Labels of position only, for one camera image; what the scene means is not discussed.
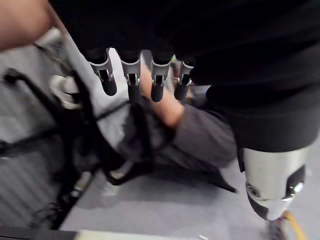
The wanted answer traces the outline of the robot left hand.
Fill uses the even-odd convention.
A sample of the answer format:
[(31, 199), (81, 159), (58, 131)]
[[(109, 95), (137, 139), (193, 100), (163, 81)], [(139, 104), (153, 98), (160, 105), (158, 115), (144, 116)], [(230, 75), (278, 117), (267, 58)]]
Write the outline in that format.
[(84, 57), (117, 50), (128, 84), (149, 50), (161, 93), (165, 65), (182, 62), (178, 96), (208, 85), (240, 151), (253, 210), (280, 217), (301, 191), (320, 131), (320, 3), (317, 0), (52, 0)]

